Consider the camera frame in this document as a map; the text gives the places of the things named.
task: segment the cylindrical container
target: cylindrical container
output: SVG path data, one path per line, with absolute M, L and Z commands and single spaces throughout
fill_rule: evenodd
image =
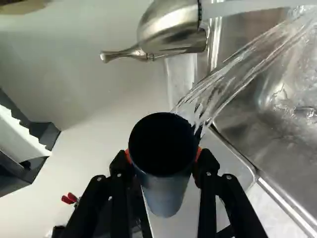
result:
M 129 155 L 155 215 L 167 218 L 180 209 L 198 144 L 191 125 L 176 114 L 151 114 L 134 126 Z

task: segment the orange ring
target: orange ring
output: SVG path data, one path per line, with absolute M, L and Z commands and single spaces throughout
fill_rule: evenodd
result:
M 200 156 L 200 153 L 202 152 L 202 148 L 201 147 L 199 147 L 198 146 L 198 149 L 197 149 L 197 154 L 196 154 L 196 158 L 195 158 L 195 162 L 197 162 L 198 161 L 198 158 L 199 158 L 199 156 Z
M 126 149 L 124 152 L 125 152 L 125 156 L 127 157 L 129 164 L 132 164 L 132 160 L 131 160 L 130 154 L 129 154 L 129 149 Z

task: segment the water splash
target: water splash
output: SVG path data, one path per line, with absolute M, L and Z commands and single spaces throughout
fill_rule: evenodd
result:
M 316 25 L 316 13 L 315 8 L 307 10 L 255 38 L 197 83 L 172 112 L 186 118 L 202 137 L 226 104 Z

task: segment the white wall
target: white wall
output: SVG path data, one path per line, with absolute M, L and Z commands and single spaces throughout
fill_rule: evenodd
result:
M 161 61 L 103 64 L 128 47 L 150 0 L 59 0 L 24 16 L 0 15 L 0 85 L 30 119 L 65 129 L 36 181 L 0 198 L 0 237 L 41 238 L 65 221 L 60 197 L 107 174 L 133 125 L 167 111 Z
M 31 119 L 53 120 L 62 129 L 160 87 L 162 62 L 103 64 L 99 58 L 102 49 L 136 43 L 149 3 L 58 0 L 27 15 L 0 15 L 1 86 Z

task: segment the sink basin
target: sink basin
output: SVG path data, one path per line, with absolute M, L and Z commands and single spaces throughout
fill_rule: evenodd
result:
M 283 20 L 289 9 L 218 19 L 208 70 Z M 312 237 L 317 236 L 317 50 L 315 36 L 255 78 L 215 118 L 213 127 L 258 170 L 260 183 Z

